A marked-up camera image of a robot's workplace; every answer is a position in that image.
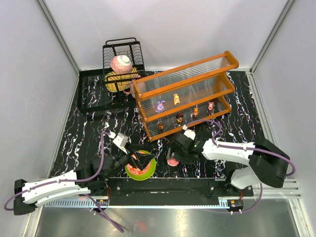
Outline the small orange figure toy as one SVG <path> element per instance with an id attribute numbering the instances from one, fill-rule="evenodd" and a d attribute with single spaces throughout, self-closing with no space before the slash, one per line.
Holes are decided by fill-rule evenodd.
<path id="1" fill-rule="evenodd" d="M 174 100 L 174 105 L 177 105 L 180 103 L 180 97 L 177 93 L 173 94 L 173 100 Z"/>

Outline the purple bunny toy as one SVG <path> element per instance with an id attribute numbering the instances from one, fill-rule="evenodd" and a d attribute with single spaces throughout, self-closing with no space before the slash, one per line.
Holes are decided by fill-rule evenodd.
<path id="1" fill-rule="evenodd" d="M 155 112 L 158 114 L 162 113 L 164 111 L 164 104 L 165 104 L 164 100 L 157 101 Z"/>

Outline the pink flamingo toy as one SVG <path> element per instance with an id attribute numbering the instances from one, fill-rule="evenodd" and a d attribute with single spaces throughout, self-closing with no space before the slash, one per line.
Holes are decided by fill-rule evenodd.
<path id="1" fill-rule="evenodd" d="M 177 166 L 179 164 L 179 161 L 177 161 L 174 158 L 170 158 L 170 159 L 167 159 L 167 164 L 170 166 Z"/>

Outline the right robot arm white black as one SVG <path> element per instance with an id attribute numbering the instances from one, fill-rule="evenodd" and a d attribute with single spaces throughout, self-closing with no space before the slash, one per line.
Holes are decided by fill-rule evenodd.
<path id="1" fill-rule="evenodd" d="M 257 142 L 230 143 L 196 138 L 191 130 L 174 134 L 166 157 L 169 165 L 192 164 L 202 159 L 242 164 L 242 169 L 231 171 L 227 177 L 228 183 L 240 190 L 260 183 L 282 188 L 290 165 L 290 157 L 265 138 Z"/>

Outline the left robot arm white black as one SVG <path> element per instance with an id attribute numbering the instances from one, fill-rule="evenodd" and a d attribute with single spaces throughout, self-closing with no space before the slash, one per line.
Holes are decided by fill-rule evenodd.
<path id="1" fill-rule="evenodd" d="M 29 214 L 44 204 L 64 197 L 101 195 L 106 189 L 106 179 L 115 176 L 127 165 L 144 171 L 154 160 L 154 155 L 140 150 L 140 145 L 127 144 L 118 157 L 101 153 L 99 158 L 62 175 L 37 182 L 24 179 L 14 183 L 13 213 Z"/>

